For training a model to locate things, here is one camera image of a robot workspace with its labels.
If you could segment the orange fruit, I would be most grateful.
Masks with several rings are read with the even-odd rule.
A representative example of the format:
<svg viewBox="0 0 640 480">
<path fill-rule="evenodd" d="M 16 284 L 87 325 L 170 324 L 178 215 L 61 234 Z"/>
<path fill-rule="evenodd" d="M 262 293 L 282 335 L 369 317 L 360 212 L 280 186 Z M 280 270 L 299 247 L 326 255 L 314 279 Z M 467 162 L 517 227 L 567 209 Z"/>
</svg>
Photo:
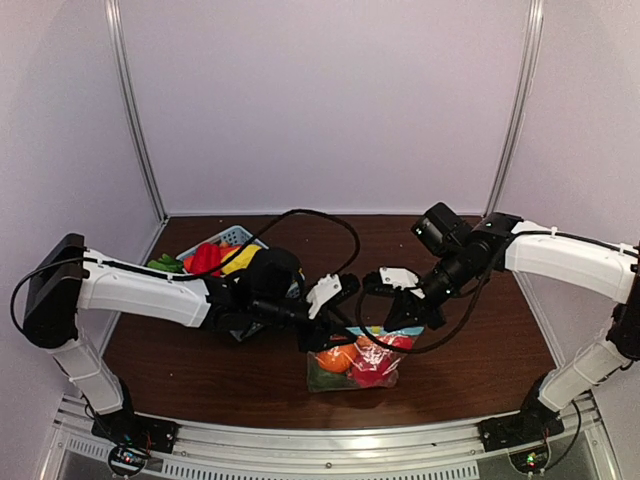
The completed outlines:
<svg viewBox="0 0 640 480">
<path fill-rule="evenodd" d="M 357 347 L 354 344 L 349 344 L 317 353 L 315 358 L 323 370 L 334 374 L 343 374 L 351 368 L 357 354 Z"/>
</svg>

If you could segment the green lime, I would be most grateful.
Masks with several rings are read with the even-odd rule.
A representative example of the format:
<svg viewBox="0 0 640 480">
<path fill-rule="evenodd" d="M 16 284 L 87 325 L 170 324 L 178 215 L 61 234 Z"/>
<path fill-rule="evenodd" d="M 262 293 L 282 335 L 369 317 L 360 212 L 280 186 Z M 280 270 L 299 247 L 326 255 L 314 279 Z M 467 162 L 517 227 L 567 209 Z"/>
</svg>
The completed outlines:
<svg viewBox="0 0 640 480">
<path fill-rule="evenodd" d="M 312 393 L 349 390 L 353 386 L 344 374 L 336 374 L 324 369 L 307 371 L 307 388 Z"/>
</svg>

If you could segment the clear zip top bag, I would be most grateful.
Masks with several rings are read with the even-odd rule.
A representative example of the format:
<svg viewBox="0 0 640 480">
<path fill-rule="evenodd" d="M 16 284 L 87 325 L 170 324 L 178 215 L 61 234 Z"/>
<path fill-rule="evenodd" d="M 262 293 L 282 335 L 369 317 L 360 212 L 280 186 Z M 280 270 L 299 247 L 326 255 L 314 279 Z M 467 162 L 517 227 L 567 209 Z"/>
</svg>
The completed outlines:
<svg viewBox="0 0 640 480">
<path fill-rule="evenodd" d="M 307 388 L 312 393 L 391 388 L 399 377 L 402 353 L 372 342 L 359 327 L 349 327 L 356 341 L 307 354 Z"/>
</svg>

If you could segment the red apple toy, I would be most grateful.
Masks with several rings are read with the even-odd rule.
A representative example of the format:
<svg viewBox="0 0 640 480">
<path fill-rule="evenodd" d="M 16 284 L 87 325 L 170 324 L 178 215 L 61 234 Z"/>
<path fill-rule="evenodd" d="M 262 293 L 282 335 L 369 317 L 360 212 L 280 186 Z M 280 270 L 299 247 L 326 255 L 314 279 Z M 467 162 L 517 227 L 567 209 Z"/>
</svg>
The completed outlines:
<svg viewBox="0 0 640 480">
<path fill-rule="evenodd" d="M 350 378 L 360 388 L 388 388 L 395 384 L 397 377 L 396 358 L 388 351 L 363 351 L 350 370 Z"/>
</svg>

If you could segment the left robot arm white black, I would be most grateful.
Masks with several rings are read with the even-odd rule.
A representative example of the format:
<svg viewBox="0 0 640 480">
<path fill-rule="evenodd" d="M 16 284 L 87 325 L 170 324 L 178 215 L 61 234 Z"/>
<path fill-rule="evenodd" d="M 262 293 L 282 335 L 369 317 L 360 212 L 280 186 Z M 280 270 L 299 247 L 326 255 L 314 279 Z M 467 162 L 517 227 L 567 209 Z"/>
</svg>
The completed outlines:
<svg viewBox="0 0 640 480">
<path fill-rule="evenodd" d="M 81 310 L 130 313 L 211 332 L 291 327 L 302 352 L 356 339 L 331 315 L 333 301 L 346 296 L 346 287 L 356 287 L 357 279 L 330 274 L 306 290 L 298 258 L 279 248 L 258 249 L 231 273 L 214 267 L 187 275 L 121 262 L 86 248 L 83 236 L 68 234 L 20 283 L 28 292 L 15 326 L 53 356 L 123 444 L 137 442 L 144 424 L 132 413 L 124 383 L 77 326 Z"/>
</svg>

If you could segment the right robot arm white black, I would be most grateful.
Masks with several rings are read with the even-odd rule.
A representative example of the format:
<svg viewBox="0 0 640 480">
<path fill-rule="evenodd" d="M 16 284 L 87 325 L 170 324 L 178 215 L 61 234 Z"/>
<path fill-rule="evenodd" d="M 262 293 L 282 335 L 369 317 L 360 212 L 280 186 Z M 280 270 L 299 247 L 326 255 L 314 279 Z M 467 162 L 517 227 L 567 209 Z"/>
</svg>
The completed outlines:
<svg viewBox="0 0 640 480">
<path fill-rule="evenodd" d="M 616 304 L 609 330 L 574 360 L 542 378 L 513 419 L 519 440 L 535 440 L 551 416 L 613 372 L 639 359 L 639 250 L 542 227 L 518 216 L 494 212 L 471 225 L 439 202 L 418 219 L 412 232 L 438 257 L 423 277 L 404 268 L 382 267 L 365 277 L 365 295 L 393 298 L 386 331 L 414 326 L 440 328 L 440 308 L 472 280 L 478 296 L 494 271 L 535 274 L 601 294 Z"/>
</svg>

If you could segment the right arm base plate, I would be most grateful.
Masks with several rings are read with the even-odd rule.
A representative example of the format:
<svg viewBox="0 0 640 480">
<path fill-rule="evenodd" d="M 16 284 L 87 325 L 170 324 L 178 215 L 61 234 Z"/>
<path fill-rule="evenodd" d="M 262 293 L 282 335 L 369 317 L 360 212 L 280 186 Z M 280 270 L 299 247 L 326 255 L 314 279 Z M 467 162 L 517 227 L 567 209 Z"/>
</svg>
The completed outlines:
<svg viewBox="0 0 640 480">
<path fill-rule="evenodd" d="M 549 436 L 563 433 L 564 424 L 558 416 L 545 417 L 520 411 L 485 419 L 478 424 L 478 429 L 484 450 L 492 452 L 542 442 Z"/>
</svg>

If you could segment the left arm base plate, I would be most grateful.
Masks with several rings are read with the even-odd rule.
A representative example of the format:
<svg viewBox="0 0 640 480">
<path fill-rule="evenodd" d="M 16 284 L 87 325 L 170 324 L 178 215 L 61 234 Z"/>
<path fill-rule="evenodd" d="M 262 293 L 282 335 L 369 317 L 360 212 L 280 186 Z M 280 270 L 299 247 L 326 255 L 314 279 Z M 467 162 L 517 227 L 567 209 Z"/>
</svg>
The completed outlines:
<svg viewBox="0 0 640 480">
<path fill-rule="evenodd" d="M 91 433 L 144 452 L 172 453 L 178 429 L 174 421 L 120 410 L 107 415 L 96 414 Z"/>
</svg>

